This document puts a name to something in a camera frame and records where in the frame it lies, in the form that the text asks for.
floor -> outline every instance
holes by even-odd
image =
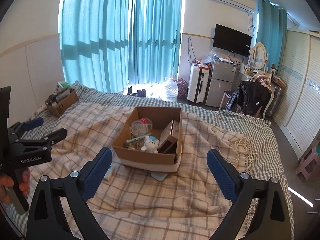
[[[188,101],[187,99],[178,99],[179,103],[200,106],[207,110],[216,111],[217,107],[210,107],[204,104],[196,104]],[[284,136],[275,121],[271,121],[271,129],[275,134],[276,141],[278,143],[280,158],[284,166],[284,173],[287,177],[288,186],[305,197],[307,200],[313,203],[313,208],[307,203],[302,201],[299,197],[291,193],[293,203],[293,219],[294,219],[294,234],[295,240],[307,240],[308,230],[313,226],[317,226],[320,223],[320,214],[307,214],[307,212],[317,212],[320,210],[320,201],[315,201],[316,198],[320,198],[320,183],[318,177],[311,178],[307,183],[304,183],[296,175],[295,169],[298,166],[298,158],[292,149],[289,141]]]

blue gripper pad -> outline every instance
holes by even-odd
[[[207,165],[216,179],[224,197],[234,203],[238,198],[236,184],[212,150],[207,153]]]
[[[103,147],[92,162],[95,162],[95,164],[83,181],[83,192],[81,196],[84,201],[87,201],[89,198],[93,198],[104,175],[110,167],[112,162],[111,150],[107,147]]]
[[[41,125],[43,125],[43,119],[42,119],[42,117],[38,117],[38,118],[36,118],[34,120],[31,120],[29,122],[25,122],[23,124],[23,130],[25,132],[26,131],[30,131],[30,130],[36,128],[36,127],[41,126]]]

metal screw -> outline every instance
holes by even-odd
[[[40,180],[43,182],[43,181],[46,181],[48,179],[48,176],[47,175],[43,175],[41,176]]]
[[[279,182],[279,179],[277,179],[276,177],[272,177],[271,181],[275,184],[277,184]]]
[[[242,172],[242,173],[240,174],[240,177],[243,178],[243,179],[248,179],[250,176],[249,176],[248,173]]]
[[[79,175],[79,172],[77,172],[77,171],[73,171],[70,173],[70,177],[72,177],[72,178],[78,177],[78,175]]]

white teddy bear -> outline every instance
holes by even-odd
[[[142,146],[141,150],[143,152],[151,152],[158,153],[158,144],[159,140],[154,136],[145,136],[144,137],[144,146]]]

white suitcase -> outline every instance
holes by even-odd
[[[209,80],[209,70],[200,69],[198,66],[191,66],[188,97],[189,101],[202,103]]]

